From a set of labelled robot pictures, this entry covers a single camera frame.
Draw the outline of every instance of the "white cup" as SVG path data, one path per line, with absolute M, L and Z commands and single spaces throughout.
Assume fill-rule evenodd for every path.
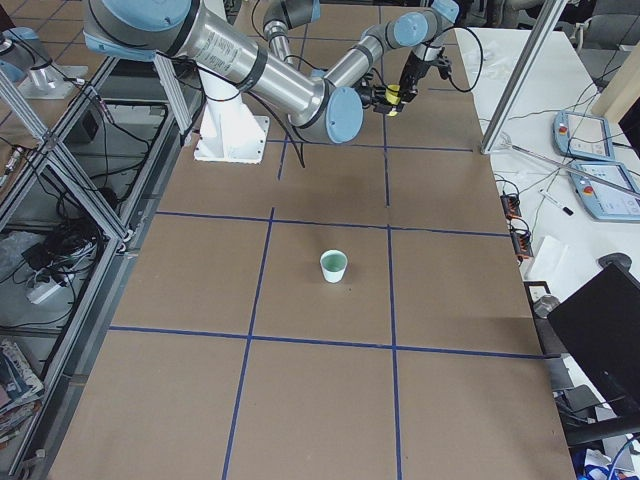
M 337 283 L 347 269 L 347 256 L 340 250 L 327 250 L 320 257 L 320 267 L 327 282 Z

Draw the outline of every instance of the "computer monitor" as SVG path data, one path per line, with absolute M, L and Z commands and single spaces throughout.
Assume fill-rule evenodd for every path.
M 549 322 L 619 415 L 640 412 L 640 282 L 610 264 L 549 314 Z

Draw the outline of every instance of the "white desk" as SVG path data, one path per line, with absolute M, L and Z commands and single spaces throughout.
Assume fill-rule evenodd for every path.
M 473 92 L 478 117 L 490 119 L 507 84 L 509 74 L 524 47 L 529 32 L 520 30 L 474 29 L 485 48 L 485 68 Z M 469 82 L 477 74 L 478 47 L 474 39 L 464 31 L 458 31 L 458 41 L 465 62 Z M 554 32 L 547 40 L 529 78 L 520 93 L 518 102 L 510 116 L 521 116 L 547 109 L 564 109 L 573 106 L 581 92 L 591 84 L 591 78 L 580 62 L 567 37 Z M 591 85 L 582 100 L 596 93 Z M 594 102 L 576 108 L 584 112 Z M 553 148 L 551 125 L 555 112 L 509 120 L 504 131 L 515 145 L 562 161 Z M 481 121 L 483 128 L 487 122 Z M 620 133 L 618 125 L 612 125 L 612 134 Z M 615 141 L 627 143 L 624 136 Z M 615 148 L 618 161 L 631 170 L 640 171 L 640 161 L 632 150 Z M 491 156 L 493 170 L 513 181 L 521 190 L 542 180 L 554 167 L 544 162 L 524 157 L 513 151 Z M 537 184 L 521 195 L 523 218 L 533 228 L 536 211 L 538 220 L 534 229 L 534 254 L 543 237 L 550 235 L 568 245 L 568 251 L 546 280 L 553 294 L 561 301 L 569 297 L 600 271 L 596 260 L 613 252 L 624 252 L 631 257 L 631 273 L 640 278 L 640 225 L 597 222 L 589 216 L 577 198 L 573 184 L 566 173 L 561 173 L 551 184 L 552 177 Z M 567 216 L 538 193 L 548 189 L 561 203 L 575 214 Z M 522 274 L 528 268 L 522 266 Z

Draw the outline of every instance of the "blue cable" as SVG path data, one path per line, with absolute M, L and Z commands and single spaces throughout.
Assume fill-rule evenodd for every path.
M 613 462 L 611 462 L 611 470 L 609 470 L 609 475 L 607 476 L 607 480 L 613 480 L 613 476 L 615 475 L 615 472 L 616 472 L 616 464 L 618 463 L 620 456 L 622 456 L 622 454 L 627 449 L 627 447 L 631 445 L 633 441 L 637 440 L 638 438 L 640 438 L 640 434 L 634 435 L 629 440 L 627 440 L 627 443 L 625 443 L 620 450 L 618 450 L 618 453 L 616 453 L 616 456 L 613 457 Z

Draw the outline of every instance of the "computer mouse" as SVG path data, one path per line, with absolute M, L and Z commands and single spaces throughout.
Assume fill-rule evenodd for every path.
M 615 252 L 610 253 L 609 255 L 605 255 L 604 257 L 600 257 L 598 259 L 598 263 L 602 268 L 605 268 L 612 263 L 617 263 L 625 270 L 629 270 L 631 268 L 631 257 L 629 257 L 629 255 L 627 255 L 626 253 Z

